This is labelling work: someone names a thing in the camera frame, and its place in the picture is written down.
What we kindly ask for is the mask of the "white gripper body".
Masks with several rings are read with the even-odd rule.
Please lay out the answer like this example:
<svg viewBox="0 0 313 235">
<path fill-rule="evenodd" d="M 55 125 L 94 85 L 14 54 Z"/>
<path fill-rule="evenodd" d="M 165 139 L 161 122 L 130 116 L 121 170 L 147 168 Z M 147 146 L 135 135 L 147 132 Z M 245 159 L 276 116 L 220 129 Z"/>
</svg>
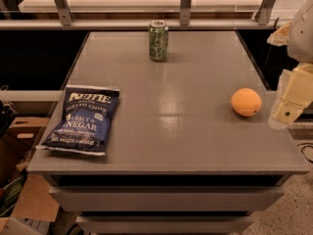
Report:
<svg viewBox="0 0 313 235">
<path fill-rule="evenodd" d="M 313 0 L 307 0 L 291 21 L 288 54 L 302 63 L 313 63 Z"/>
</svg>

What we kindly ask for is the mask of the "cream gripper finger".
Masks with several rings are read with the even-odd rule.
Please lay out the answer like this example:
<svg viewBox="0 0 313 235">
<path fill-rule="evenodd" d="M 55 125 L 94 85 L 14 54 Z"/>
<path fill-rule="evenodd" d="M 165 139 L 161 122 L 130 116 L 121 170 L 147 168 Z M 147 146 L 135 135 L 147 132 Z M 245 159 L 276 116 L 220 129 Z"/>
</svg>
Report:
<svg viewBox="0 0 313 235">
<path fill-rule="evenodd" d="M 313 65 L 300 63 L 293 70 L 283 70 L 276 95 L 268 124 L 285 129 L 313 102 Z"/>
<path fill-rule="evenodd" d="M 290 29 L 290 23 L 283 24 L 277 30 L 270 34 L 270 36 L 267 38 L 267 43 L 278 47 L 287 45 L 289 42 Z"/>
</svg>

